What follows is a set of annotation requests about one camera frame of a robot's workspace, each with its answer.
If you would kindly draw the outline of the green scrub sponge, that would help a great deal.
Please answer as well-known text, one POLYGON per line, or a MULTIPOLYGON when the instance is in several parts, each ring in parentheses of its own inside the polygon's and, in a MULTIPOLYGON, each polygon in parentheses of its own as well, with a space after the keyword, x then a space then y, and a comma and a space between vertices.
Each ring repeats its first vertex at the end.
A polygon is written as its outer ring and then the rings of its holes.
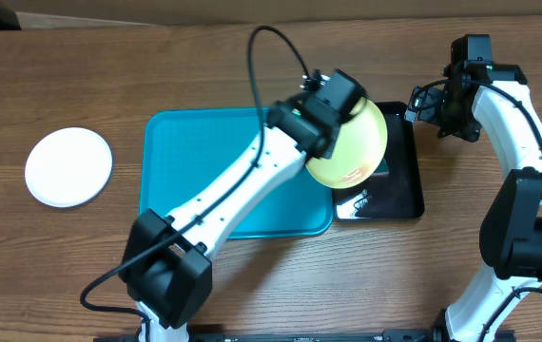
POLYGON ((385 159, 382 159, 379 166, 376 169, 376 173, 384 174, 389 172, 389 166, 385 159))

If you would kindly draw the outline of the yellow plate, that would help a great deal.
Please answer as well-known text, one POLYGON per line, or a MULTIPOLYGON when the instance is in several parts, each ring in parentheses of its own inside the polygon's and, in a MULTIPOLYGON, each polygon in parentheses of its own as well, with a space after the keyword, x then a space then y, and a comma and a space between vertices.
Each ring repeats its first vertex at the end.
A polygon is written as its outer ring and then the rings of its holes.
POLYGON ((366 98, 353 108, 354 118, 344 123, 330 159, 311 158, 306 168, 319 183, 345 189, 366 181, 385 154, 388 129, 381 110, 366 98))

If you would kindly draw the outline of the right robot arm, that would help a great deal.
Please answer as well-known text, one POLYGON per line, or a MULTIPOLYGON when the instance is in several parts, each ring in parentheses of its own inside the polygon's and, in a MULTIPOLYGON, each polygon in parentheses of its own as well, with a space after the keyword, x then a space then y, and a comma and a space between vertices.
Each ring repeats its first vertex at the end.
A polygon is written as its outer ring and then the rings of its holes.
POLYGON ((405 117, 438 126, 438 137, 475 142, 486 133, 504 182, 479 231, 483 262, 443 309, 428 341, 513 341, 502 322, 529 294, 542 295, 542 123, 518 65, 494 61, 487 34, 451 44, 439 81, 413 90, 405 117))

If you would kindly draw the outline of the white plate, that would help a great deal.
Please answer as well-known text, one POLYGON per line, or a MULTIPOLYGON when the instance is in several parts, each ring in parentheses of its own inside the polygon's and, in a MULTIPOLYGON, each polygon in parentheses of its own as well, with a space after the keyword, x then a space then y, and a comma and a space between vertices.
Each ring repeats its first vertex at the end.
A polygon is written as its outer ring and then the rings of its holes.
POLYGON ((30 151, 24 170, 30 194, 47 206, 70 208, 94 199, 110 180, 113 156, 98 133, 67 127, 30 151))

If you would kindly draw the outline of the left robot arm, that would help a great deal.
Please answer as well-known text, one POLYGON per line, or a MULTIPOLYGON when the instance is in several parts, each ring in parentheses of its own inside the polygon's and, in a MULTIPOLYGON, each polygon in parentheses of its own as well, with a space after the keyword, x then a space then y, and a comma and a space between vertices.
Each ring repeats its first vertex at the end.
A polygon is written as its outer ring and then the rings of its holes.
POLYGON ((366 90, 339 69, 316 72, 302 88, 268 107, 255 140, 200 194, 165 217, 146 210, 134 221, 119 277, 144 314, 138 340, 187 339, 228 236, 306 162, 330 158, 341 126, 366 106, 366 90))

